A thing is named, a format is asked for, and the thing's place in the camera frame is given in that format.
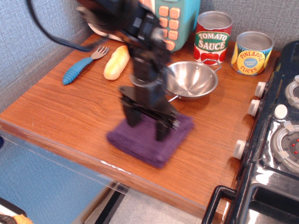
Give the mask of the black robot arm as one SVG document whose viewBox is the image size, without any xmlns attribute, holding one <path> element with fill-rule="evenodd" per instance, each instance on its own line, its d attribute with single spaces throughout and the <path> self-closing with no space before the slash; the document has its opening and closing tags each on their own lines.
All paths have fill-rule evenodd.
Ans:
<svg viewBox="0 0 299 224">
<path fill-rule="evenodd" d="M 171 52 L 154 13 L 138 0 L 81 0 L 78 11 L 98 30 L 121 38 L 133 61 L 132 86 L 121 86 L 127 123 L 135 127 L 144 114 L 156 120 L 156 140 L 176 126 L 177 110 L 165 93 Z"/>
</svg>

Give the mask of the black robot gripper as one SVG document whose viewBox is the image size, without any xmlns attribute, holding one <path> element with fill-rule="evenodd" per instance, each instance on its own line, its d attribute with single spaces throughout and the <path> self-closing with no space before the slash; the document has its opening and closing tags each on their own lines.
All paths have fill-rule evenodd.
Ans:
<svg viewBox="0 0 299 224">
<path fill-rule="evenodd" d="M 155 119 L 157 141 L 163 141 L 168 136 L 170 128 L 178 128 L 178 111 L 166 99 L 165 82 L 121 86 L 119 91 L 122 94 L 123 111 L 130 127 L 139 124 L 142 114 Z"/>
</svg>

